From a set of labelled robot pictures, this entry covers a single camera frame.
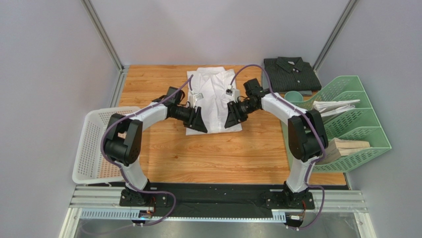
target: cable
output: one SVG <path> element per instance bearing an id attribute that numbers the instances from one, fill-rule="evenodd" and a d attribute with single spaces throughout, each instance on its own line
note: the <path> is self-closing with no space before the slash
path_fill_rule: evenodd
<path id="1" fill-rule="evenodd" d="M 124 116 L 124 117 L 122 117 L 122 118 L 120 118 L 119 120 L 117 120 L 115 123 L 113 123 L 113 124 L 111 124 L 106 130 L 105 130 L 105 132 L 104 132 L 104 135 L 102 136 L 102 138 L 101 138 L 101 143 L 100 143 L 100 150 L 101 150 L 101 154 L 104 156 L 104 158 L 108 161 L 108 162 L 110 162 L 110 163 L 112 163 L 113 165 L 116 165 L 119 169 L 120 169 L 120 172 L 121 172 L 121 174 L 122 174 L 122 177 L 123 177 L 123 179 L 125 180 L 125 182 L 133 189 L 133 190 L 135 190 L 135 191 L 137 191 L 137 192 L 140 192 L 140 193 L 144 193 L 144 194 L 167 194 L 167 195 L 170 195 L 171 197 L 173 197 L 173 205 L 172 205 L 172 207 L 171 207 L 171 209 L 170 209 L 170 211 L 167 213 L 167 214 L 165 214 L 164 216 L 162 216 L 160 219 L 158 219 L 158 220 L 156 220 L 156 221 L 154 221 L 154 222 L 150 222 L 150 223 L 145 223 L 145 224 L 143 224 L 143 226 L 152 226 L 152 225 L 155 225 L 155 224 L 158 224 L 158 223 L 160 223 L 160 222 L 162 222 L 164 219 L 166 219 L 172 212 L 173 212 L 173 210 L 174 210 L 174 208 L 175 208 L 175 206 L 176 206 L 176 196 L 174 196 L 174 194 L 173 193 L 171 193 L 171 192 L 168 192 L 168 191 L 143 191 L 143 190 L 141 190 L 141 189 L 138 189 L 137 187 L 135 187 L 133 184 L 131 184 L 130 182 L 129 182 L 129 180 L 128 180 L 128 178 L 126 177 L 126 175 L 125 175 L 125 173 L 124 173 L 124 171 L 123 171 L 123 167 L 122 167 L 122 165 L 120 165 L 120 164 L 118 164 L 118 163 L 116 163 L 116 162 L 114 162 L 113 160 L 111 160 L 107 155 L 106 155 L 106 153 L 104 152 L 104 145 L 105 145 L 105 139 L 106 139 L 106 135 L 110 132 L 110 130 L 113 128 L 113 127 L 115 127 L 117 124 L 119 124 L 119 123 L 121 123 L 122 121 L 124 121 L 124 120 L 126 120 L 126 119 L 128 119 L 128 118 L 131 118 L 131 117 L 133 117 L 133 116 L 137 116 L 137 115 L 139 115 L 139 114 L 141 114 L 141 113 L 143 113 L 143 112 L 145 112 L 146 110 L 149 110 L 149 109 L 151 109 L 151 108 L 154 108 L 154 107 L 156 107 L 156 106 L 158 106 L 158 105 L 160 105 L 160 104 L 163 104 L 163 103 L 165 103 L 166 101 L 168 101 L 170 98 L 172 98 L 174 95 L 176 95 L 176 93 L 178 93 L 180 90 L 182 90 L 182 88 L 184 87 L 184 86 L 186 86 L 186 84 L 188 84 L 188 83 L 190 83 L 191 82 L 191 80 L 192 80 L 192 77 L 193 77 L 193 74 L 189 77 L 189 79 L 186 81 L 186 82 L 184 82 L 183 84 L 182 84 L 182 86 L 180 86 L 176 91 L 174 91 L 172 94 L 170 94 L 170 96 L 168 96 L 168 97 L 165 97 L 163 100 L 161 100 L 160 102 L 158 102 L 158 103 L 156 103 L 156 104 L 153 104 L 153 105 L 150 105 L 150 106 L 147 106 L 147 107 L 145 107 L 145 108 L 142 108 L 142 109 L 140 109 L 140 110 L 138 110 L 137 112 L 135 112 L 135 113 L 133 113 L 133 114 L 129 114 L 129 115 L 126 115 L 126 116 Z M 113 232 L 116 232 L 116 231 L 119 231 L 119 230 L 122 230 L 122 229 L 125 229 L 125 228 L 128 228 L 128 227 L 132 227 L 133 225 L 127 225 L 127 226 L 124 226 L 124 227 L 120 227 L 120 228 L 117 228 L 117 229 L 115 229 L 115 230 L 112 230 L 112 231 L 108 231 L 108 232 L 105 232 L 105 233 L 92 233 L 92 232 L 88 232 L 88 231 L 86 231 L 83 227 L 81 227 L 80 229 L 81 229 L 81 231 L 82 232 L 84 232 L 84 233 L 86 233 L 86 234 L 88 234 L 88 235 L 92 235 L 92 236 L 101 236 L 101 235 L 107 235 L 107 234 L 110 234 L 110 233 L 113 233 Z"/>
<path id="2" fill-rule="evenodd" d="M 191 90 L 191 91 L 193 91 L 192 90 L 192 84 L 191 84 L 191 79 L 192 79 L 192 77 L 193 77 L 193 74 L 191 75 L 191 77 L 188 79 L 189 80 L 189 89 Z"/>
<path id="3" fill-rule="evenodd" d="M 182 91 L 182 98 L 180 99 L 180 101 L 182 101 L 185 98 L 185 92 Z"/>
<path id="4" fill-rule="evenodd" d="M 306 204 L 305 204 L 305 201 L 302 200 L 302 204 L 303 204 L 302 220 L 305 220 L 305 212 L 306 212 Z"/>
<path id="5" fill-rule="evenodd" d="M 237 100 L 239 100 L 239 98 L 248 99 L 247 97 L 239 96 L 237 97 Z"/>
<path id="6" fill-rule="evenodd" d="M 306 230 L 306 229 L 308 229 L 309 227 L 311 227 L 317 220 L 318 220 L 318 218 L 320 217 L 320 215 L 321 215 L 321 212 L 322 212 L 322 208 L 323 208 L 323 206 L 324 206 L 324 200 L 325 200 L 325 190 L 324 190 L 324 188 L 322 187 L 322 186 L 319 186 L 319 185 L 309 185 L 308 184 L 308 178 L 309 178 L 309 174 L 310 174 L 310 172 L 311 172 L 311 169 L 312 169 L 312 167 L 314 166 L 314 164 L 315 163 L 317 163 L 317 162 L 319 162 L 319 161 L 321 161 L 321 160 L 323 160 L 325 157 L 326 157 L 326 152 L 325 152 L 325 148 L 324 148 L 324 145 L 322 144 L 322 141 L 321 141 L 321 139 L 319 138 L 319 136 L 318 136 L 318 133 L 317 133 L 317 131 L 315 130 L 315 128 L 314 128 L 314 126 L 312 125 L 312 123 L 311 123 L 311 121 L 309 120 L 309 118 L 301 111 L 301 110 L 296 110 L 296 107 L 295 106 L 293 106 L 292 104 L 290 104 L 288 101 L 286 101 L 284 98 L 280 98 L 280 97 L 278 97 L 275 93 L 274 93 L 274 91 L 273 91 L 273 89 L 272 89 L 272 86 L 271 86 L 271 82 L 270 82 L 270 80 L 269 80 L 269 76 L 268 76 L 268 73 L 266 72 L 266 70 L 263 68 L 263 67 L 261 67 L 260 65 L 258 65 L 258 64 L 249 64 L 249 65 L 246 65 L 246 66 L 244 66 L 244 67 L 242 67 L 239 71 L 237 71 L 237 73 L 234 75 L 234 77 L 233 77 L 233 79 L 231 80 L 231 82 L 230 82 L 230 85 L 232 85 L 233 84 L 233 82 L 234 82 L 234 80 L 236 79 L 236 76 L 242 71 L 242 70 L 244 70 L 244 69 L 246 69 L 246 68 L 248 68 L 248 67 L 252 67 L 252 66 L 255 66 L 255 67 L 258 67 L 258 68 L 260 68 L 263 72 L 264 72 L 264 74 L 265 74 L 265 76 L 266 76 L 266 79 L 267 79 L 267 82 L 268 82 L 268 88 L 269 88 L 269 91 L 270 91 L 270 93 L 271 93 L 271 95 L 273 96 L 273 97 L 275 97 L 277 100 L 279 100 L 281 103 L 283 103 L 283 104 L 285 104 L 286 106 L 288 106 L 289 108 L 291 108 L 292 110 L 294 110 L 295 112 L 297 112 L 297 113 L 299 113 L 301 116 L 303 116 L 303 118 L 306 120 L 306 122 L 308 123 L 308 125 L 309 125 L 309 128 L 311 129 L 311 131 L 312 131 L 312 133 L 314 134 L 314 136 L 315 136 L 315 138 L 316 138 L 316 141 L 318 142 L 318 145 L 319 145 L 319 147 L 321 148 L 321 151 L 322 151 L 322 156 L 320 157 L 320 158 L 318 158 L 318 159 L 316 159 L 316 160 L 314 160 L 314 161 L 312 161 L 311 162 L 311 164 L 309 165 L 309 167 L 308 167 L 308 169 L 307 169 L 307 171 L 306 171 L 306 174 L 305 174 L 305 184 L 306 184 L 306 186 L 308 186 L 309 188 L 320 188 L 321 190 L 322 190 L 322 202 L 321 202 L 321 206 L 320 206 L 320 208 L 319 208 L 319 211 L 318 211 L 318 213 L 317 213 L 317 215 L 316 215 L 316 217 L 315 217 L 315 219 L 311 222 L 311 223 L 309 223 L 308 225 L 306 225 L 306 226 L 304 226 L 304 227 L 300 227 L 300 228 L 291 228 L 291 229 L 293 229 L 293 230 L 295 230 L 295 231 L 298 231 L 298 230 Z"/>
<path id="7" fill-rule="evenodd" d="M 151 203 L 153 203 L 153 205 L 154 205 L 154 211 L 153 211 L 153 215 L 154 215 L 154 213 L 156 212 L 157 203 L 156 203 L 156 198 L 155 197 L 153 197 L 153 200 L 154 200 L 154 202 L 151 201 Z"/>
<path id="8" fill-rule="evenodd" d="M 187 108 L 188 108 L 188 107 L 190 107 L 190 106 L 191 106 L 191 103 L 190 103 L 189 101 L 187 101 L 185 104 L 179 104 L 179 105 L 184 106 L 184 107 L 186 107 L 186 106 L 187 106 Z"/>
<path id="9" fill-rule="evenodd" d="M 103 235 L 108 235 L 108 234 L 111 234 L 111 233 L 117 232 L 119 230 L 123 230 L 123 229 L 129 228 L 129 227 L 133 227 L 133 224 L 130 224 L 130 225 L 127 225 L 127 226 L 124 226 L 124 227 L 119 227 L 119 228 L 116 228 L 116 229 L 111 230 L 111 231 L 108 231 L 108 232 L 101 232 L 101 233 L 89 232 L 89 231 L 85 230 L 84 226 L 81 226 L 79 229 L 83 233 L 85 233 L 87 235 L 90 235 L 90 236 L 103 236 Z"/>

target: book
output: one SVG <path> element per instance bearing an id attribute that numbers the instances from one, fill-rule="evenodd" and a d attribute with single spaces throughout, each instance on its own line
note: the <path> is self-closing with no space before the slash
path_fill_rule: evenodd
<path id="1" fill-rule="evenodd" d="M 367 141 L 341 140 L 339 138 L 334 138 L 328 143 L 328 147 L 325 149 L 327 154 L 326 158 L 316 164 L 326 165 L 342 156 L 352 155 L 367 148 L 370 148 L 370 144 Z"/>

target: green plastic rack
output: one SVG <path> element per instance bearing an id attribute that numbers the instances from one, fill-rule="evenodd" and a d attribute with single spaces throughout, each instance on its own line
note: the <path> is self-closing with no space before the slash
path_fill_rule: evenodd
<path id="1" fill-rule="evenodd" d="M 310 110 L 314 101 L 354 99 L 361 100 L 360 103 L 355 105 L 356 108 L 324 122 L 328 141 L 335 137 L 345 140 L 365 140 L 369 142 L 371 148 L 361 150 L 353 155 L 340 157 L 326 165 L 315 165 L 314 172 L 349 172 L 391 149 L 390 142 L 357 76 L 339 76 L 309 100 L 292 103 L 298 107 Z M 291 167 L 294 157 L 288 146 L 287 125 L 284 123 L 281 123 L 281 125 Z"/>

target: metal floor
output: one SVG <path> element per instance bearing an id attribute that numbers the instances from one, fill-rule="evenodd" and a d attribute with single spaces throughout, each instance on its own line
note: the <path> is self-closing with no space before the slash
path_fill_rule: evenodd
<path id="1" fill-rule="evenodd" d="M 306 213 L 304 224 L 315 217 Z M 107 232 L 131 224 L 125 220 L 79 220 L 89 232 Z M 90 238 L 79 229 L 75 238 Z M 100 236 L 102 238 L 360 238 L 353 213 L 322 213 L 311 228 L 295 232 L 283 224 L 247 222 L 178 222 L 166 221 L 151 227 L 130 227 Z"/>

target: folded shirt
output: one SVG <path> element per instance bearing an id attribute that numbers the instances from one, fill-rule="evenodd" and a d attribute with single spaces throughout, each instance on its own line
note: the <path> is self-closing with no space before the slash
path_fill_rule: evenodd
<path id="1" fill-rule="evenodd" d="M 317 91 L 322 88 L 311 65 L 303 62 L 301 57 L 264 59 L 264 68 L 274 92 Z"/>
<path id="2" fill-rule="evenodd" d="M 187 72 L 188 77 L 192 74 L 192 90 L 189 89 L 188 96 L 192 96 L 194 93 L 202 93 L 203 98 L 198 100 L 195 106 L 201 107 L 202 120 L 208 134 L 241 131 L 242 126 L 240 124 L 227 129 L 224 128 L 228 115 L 227 103 L 230 102 L 225 91 L 234 77 L 234 70 L 226 71 L 224 67 L 208 67 Z M 199 134 L 206 133 L 186 129 L 186 135 Z"/>

